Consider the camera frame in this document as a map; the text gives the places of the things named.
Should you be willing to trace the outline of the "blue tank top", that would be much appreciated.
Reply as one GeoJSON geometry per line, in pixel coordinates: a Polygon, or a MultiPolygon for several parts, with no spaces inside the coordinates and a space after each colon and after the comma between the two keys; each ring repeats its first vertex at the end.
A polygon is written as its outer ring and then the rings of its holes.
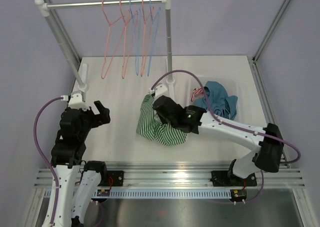
{"type": "Polygon", "coordinates": [[[217,116],[234,120],[237,115],[238,97],[228,96],[226,89],[216,81],[208,81],[204,86],[203,98],[193,102],[193,105],[211,110],[217,116]]]}

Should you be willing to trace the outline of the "blue hanger end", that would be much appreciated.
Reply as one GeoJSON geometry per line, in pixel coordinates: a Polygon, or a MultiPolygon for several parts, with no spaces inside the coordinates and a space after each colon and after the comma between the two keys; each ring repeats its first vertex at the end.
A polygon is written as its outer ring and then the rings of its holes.
{"type": "Polygon", "coordinates": [[[151,24],[150,24],[151,42],[150,42],[148,66],[147,66],[147,76],[148,77],[150,76],[152,58],[153,58],[154,49],[156,46],[156,40],[157,40],[157,34],[158,34],[158,28],[159,28],[159,22],[160,22],[160,15],[161,15],[161,7],[155,8],[150,3],[149,10],[150,10],[150,18],[151,18],[151,24]]]}

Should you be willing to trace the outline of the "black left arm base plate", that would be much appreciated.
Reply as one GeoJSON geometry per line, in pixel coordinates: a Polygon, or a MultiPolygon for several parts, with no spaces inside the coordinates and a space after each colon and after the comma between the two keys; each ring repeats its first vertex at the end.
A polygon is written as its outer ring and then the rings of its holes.
{"type": "Polygon", "coordinates": [[[99,187],[122,187],[124,182],[124,171],[108,170],[102,175],[99,187]]]}

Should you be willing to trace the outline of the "green white striped tank top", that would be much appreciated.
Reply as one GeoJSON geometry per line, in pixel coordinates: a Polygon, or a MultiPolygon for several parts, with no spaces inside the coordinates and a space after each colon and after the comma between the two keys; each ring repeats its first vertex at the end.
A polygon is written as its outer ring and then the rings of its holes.
{"type": "Polygon", "coordinates": [[[136,133],[147,140],[157,141],[166,147],[180,145],[186,142],[188,134],[173,128],[170,124],[162,124],[156,118],[153,110],[154,96],[147,94],[140,106],[136,133]]]}

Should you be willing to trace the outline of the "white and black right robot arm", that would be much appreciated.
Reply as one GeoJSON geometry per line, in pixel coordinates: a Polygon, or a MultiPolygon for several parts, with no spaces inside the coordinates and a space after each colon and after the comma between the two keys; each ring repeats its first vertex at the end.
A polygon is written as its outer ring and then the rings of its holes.
{"type": "Polygon", "coordinates": [[[160,121],[184,133],[210,135],[223,138],[250,150],[242,158],[234,159],[228,170],[211,173],[215,187],[250,185],[258,171],[277,173],[283,153],[282,135],[277,125],[249,126],[223,117],[213,117],[204,108],[182,107],[170,97],[162,95],[152,106],[160,121]]]}

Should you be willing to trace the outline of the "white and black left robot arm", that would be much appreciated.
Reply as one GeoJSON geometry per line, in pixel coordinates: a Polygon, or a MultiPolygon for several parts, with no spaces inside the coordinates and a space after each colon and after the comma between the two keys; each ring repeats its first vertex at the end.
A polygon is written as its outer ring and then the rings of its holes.
{"type": "Polygon", "coordinates": [[[51,150],[52,187],[44,227],[82,227],[98,186],[108,181],[105,162],[87,161],[80,185],[75,189],[77,174],[86,150],[85,141],[91,129],[110,123],[110,111],[100,101],[91,108],[67,107],[61,114],[60,129],[51,150]]]}

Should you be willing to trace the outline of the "red white striped tank top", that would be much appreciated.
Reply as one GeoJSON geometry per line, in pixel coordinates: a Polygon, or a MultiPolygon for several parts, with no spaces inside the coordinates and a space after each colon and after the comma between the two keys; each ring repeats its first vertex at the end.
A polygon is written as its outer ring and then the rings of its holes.
{"type": "Polygon", "coordinates": [[[203,90],[201,88],[195,88],[190,97],[190,101],[194,103],[196,100],[204,97],[203,90]]]}

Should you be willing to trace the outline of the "pink hanger with red top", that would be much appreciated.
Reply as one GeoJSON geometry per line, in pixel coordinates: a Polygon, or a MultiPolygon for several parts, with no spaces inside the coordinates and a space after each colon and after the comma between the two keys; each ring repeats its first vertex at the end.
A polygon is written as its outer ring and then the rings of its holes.
{"type": "Polygon", "coordinates": [[[147,59],[147,50],[148,50],[148,22],[150,19],[152,19],[152,11],[147,10],[145,6],[149,4],[149,0],[142,0],[141,2],[141,8],[142,8],[142,20],[143,20],[143,36],[142,36],[142,50],[141,50],[141,66],[140,66],[140,77],[143,77],[145,66],[146,66],[146,59],[147,59]]]}

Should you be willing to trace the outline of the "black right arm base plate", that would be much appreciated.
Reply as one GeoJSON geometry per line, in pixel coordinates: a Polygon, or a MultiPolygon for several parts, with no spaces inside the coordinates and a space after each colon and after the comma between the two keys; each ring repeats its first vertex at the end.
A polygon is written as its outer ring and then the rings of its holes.
{"type": "Polygon", "coordinates": [[[256,175],[250,174],[247,178],[240,178],[229,174],[227,170],[213,170],[211,179],[214,187],[257,187],[256,175]]]}

